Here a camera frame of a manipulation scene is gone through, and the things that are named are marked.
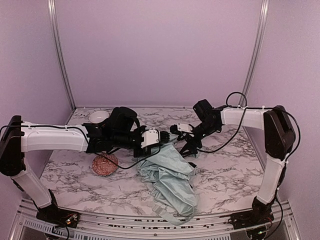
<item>wall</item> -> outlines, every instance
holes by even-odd
[[[57,0],[76,105],[193,106],[204,98],[223,104],[243,89],[261,4]]]
[[[0,1],[0,124],[13,115],[26,121],[65,124],[71,114],[58,68],[47,2]],[[27,155],[41,174],[49,152]],[[0,175],[0,239],[8,239],[21,192]]]
[[[272,0],[267,18],[249,103],[282,104],[298,120],[301,146],[289,160],[280,197],[289,199],[302,239],[319,239],[320,2]],[[263,153],[261,132],[249,132]]]

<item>robotic arm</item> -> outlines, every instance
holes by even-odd
[[[284,113],[285,108],[280,105],[271,110],[233,108],[226,105],[213,108],[205,99],[199,101],[193,109],[201,120],[198,126],[180,123],[170,128],[171,133],[178,135],[178,140],[186,141],[180,151],[183,156],[197,154],[202,148],[201,140],[214,132],[221,132],[223,125],[241,124],[243,127],[264,131],[267,157],[260,190],[253,200],[252,210],[231,215],[229,222],[235,229],[239,229],[266,223],[267,218],[273,220],[271,206],[285,176],[286,157],[292,151],[296,139],[293,126]]]
[[[137,128],[131,131],[134,123]],[[151,148],[169,142],[169,133],[140,126],[137,113],[116,107],[109,118],[99,124],[75,126],[40,125],[12,117],[0,140],[0,172],[11,177],[25,191],[38,209],[37,218],[75,228],[77,212],[58,208],[54,194],[32,171],[25,153],[35,150],[74,150],[86,153],[109,153],[113,148],[133,149],[134,157],[151,155]]]

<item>marble tabletop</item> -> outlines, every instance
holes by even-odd
[[[133,108],[141,125],[169,131],[173,124],[200,123],[192,108]],[[89,122],[89,115],[98,110],[111,113],[111,108],[78,108],[69,125]],[[236,131],[223,126],[221,133],[214,133],[203,140],[208,150],[225,143]],[[178,142],[179,150],[185,143]],[[131,165],[133,153],[121,149],[115,153],[119,164]],[[60,207],[80,211],[127,216],[155,216],[151,196],[153,186],[143,182],[137,168],[118,169],[107,177],[92,170],[96,156],[84,152],[55,150],[40,178],[51,189]],[[188,162],[197,165],[196,175],[190,184],[198,197],[197,215],[237,211],[250,208],[263,178],[263,170],[247,135],[241,129],[238,135],[216,153],[200,153],[197,158],[188,156]]]

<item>red plate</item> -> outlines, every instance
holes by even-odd
[[[118,164],[118,158],[114,154],[106,154],[101,153],[101,155],[107,157],[108,159],[112,160],[114,163]],[[118,167],[114,165],[112,162],[108,161],[102,156],[97,156],[92,162],[92,170],[101,176],[108,176],[113,174]]]

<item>white plate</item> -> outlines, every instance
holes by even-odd
[[[107,111],[95,111],[89,116],[89,121],[93,124],[99,124],[103,122],[103,120],[109,117],[109,113]]]

